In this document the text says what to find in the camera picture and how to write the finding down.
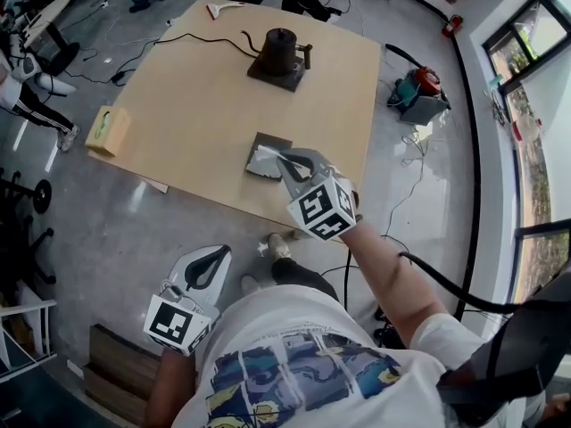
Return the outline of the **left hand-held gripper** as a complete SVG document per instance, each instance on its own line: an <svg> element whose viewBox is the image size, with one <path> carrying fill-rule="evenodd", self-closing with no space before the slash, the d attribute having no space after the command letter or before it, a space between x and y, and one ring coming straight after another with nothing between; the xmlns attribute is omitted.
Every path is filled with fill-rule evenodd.
<svg viewBox="0 0 571 428"><path fill-rule="evenodd" d="M164 348L192 356L219 319L216 305L232 261L226 244L181 256L151 298L144 333Z"/></svg>

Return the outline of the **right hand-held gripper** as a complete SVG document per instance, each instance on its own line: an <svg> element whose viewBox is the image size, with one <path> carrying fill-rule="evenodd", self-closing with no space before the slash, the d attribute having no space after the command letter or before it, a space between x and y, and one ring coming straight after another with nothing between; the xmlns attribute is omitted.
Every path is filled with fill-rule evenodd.
<svg viewBox="0 0 571 428"><path fill-rule="evenodd" d="M277 168L292 198L287 210L307 235L327 242L356 225L356 186L320 152L285 149Z"/></svg>

